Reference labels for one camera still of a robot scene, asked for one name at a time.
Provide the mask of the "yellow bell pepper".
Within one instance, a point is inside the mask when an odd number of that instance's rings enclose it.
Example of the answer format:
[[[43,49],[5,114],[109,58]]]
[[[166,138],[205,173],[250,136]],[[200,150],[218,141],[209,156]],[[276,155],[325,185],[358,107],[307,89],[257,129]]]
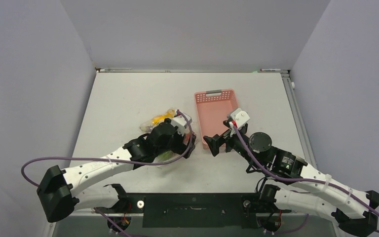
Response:
[[[168,111],[168,112],[166,112],[164,114],[155,116],[155,117],[153,117],[151,119],[151,125],[152,126],[158,125],[159,123],[164,122],[165,119],[171,119],[174,116],[175,116],[175,112],[174,111]]]

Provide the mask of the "green grapes bunch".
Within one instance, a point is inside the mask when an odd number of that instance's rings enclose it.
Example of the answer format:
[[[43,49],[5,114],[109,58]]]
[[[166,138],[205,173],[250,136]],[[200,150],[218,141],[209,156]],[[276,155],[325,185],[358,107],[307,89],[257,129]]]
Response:
[[[176,157],[176,154],[172,151],[167,151],[165,153],[162,153],[160,154],[157,159],[158,159],[158,162],[166,162],[172,158],[175,158]]]

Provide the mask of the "clear zip top bag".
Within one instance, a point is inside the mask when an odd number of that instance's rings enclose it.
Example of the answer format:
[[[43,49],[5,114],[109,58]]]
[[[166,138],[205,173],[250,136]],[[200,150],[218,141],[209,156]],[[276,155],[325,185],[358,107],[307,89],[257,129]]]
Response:
[[[157,163],[189,158],[196,146],[191,116],[175,108],[141,123],[139,129],[155,151]]]

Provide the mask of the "pink plastic basket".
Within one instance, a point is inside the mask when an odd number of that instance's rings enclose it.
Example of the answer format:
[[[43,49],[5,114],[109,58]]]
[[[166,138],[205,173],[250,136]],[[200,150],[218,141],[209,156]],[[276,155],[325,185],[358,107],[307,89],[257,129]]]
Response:
[[[202,91],[194,94],[200,138],[205,150],[209,147],[204,136],[221,135],[227,130],[223,121],[227,115],[239,107],[233,89]]]

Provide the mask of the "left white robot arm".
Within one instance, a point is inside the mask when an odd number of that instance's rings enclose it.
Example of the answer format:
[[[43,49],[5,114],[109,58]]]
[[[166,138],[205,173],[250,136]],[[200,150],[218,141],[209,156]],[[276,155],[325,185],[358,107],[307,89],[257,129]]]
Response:
[[[94,185],[119,173],[146,165],[156,166],[154,160],[166,152],[188,158],[196,138],[191,123],[190,116],[178,114],[104,157],[86,158],[84,164],[65,169],[57,165],[48,168],[37,188],[47,221],[58,222],[75,210],[93,207],[124,211],[127,198],[120,184],[97,188]]]

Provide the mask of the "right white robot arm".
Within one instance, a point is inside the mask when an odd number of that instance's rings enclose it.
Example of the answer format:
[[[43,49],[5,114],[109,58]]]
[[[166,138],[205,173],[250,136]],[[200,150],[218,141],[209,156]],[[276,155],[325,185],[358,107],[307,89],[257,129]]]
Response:
[[[319,216],[356,237],[367,237],[377,230],[378,217],[373,211],[379,206],[378,192],[363,192],[339,183],[302,157],[273,146],[266,133],[246,136],[247,124],[238,127],[232,120],[224,124],[228,129],[223,134],[203,137],[213,156],[224,145],[226,152],[236,151],[245,158],[248,173],[261,172],[267,179],[305,191],[263,185],[258,191],[263,210],[291,210]]]

